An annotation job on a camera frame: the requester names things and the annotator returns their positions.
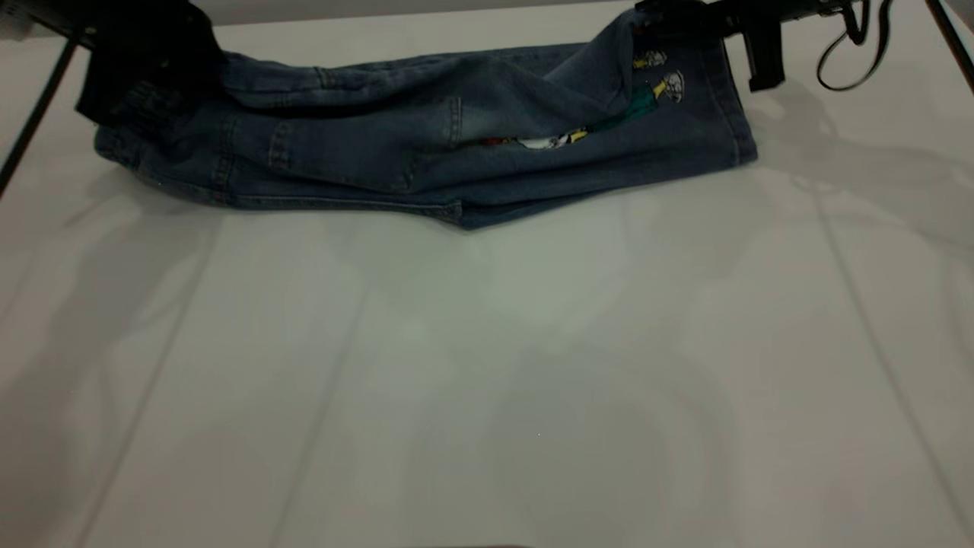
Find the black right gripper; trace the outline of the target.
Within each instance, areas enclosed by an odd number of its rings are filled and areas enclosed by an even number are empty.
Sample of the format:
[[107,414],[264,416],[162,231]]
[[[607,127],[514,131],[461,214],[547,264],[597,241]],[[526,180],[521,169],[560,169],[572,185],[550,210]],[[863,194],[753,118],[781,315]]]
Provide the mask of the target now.
[[780,29],[784,22],[803,20],[826,10],[826,1],[641,1],[635,10],[653,35],[719,35],[721,22],[731,34]]

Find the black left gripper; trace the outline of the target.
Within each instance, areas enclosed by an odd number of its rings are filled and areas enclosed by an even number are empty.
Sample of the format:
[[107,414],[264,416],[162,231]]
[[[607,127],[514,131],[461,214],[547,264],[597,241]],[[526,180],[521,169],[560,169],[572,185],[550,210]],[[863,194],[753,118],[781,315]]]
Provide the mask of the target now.
[[226,55],[191,1],[90,1],[82,30],[91,54],[76,109],[97,124],[108,124],[142,82],[189,97],[223,90]]

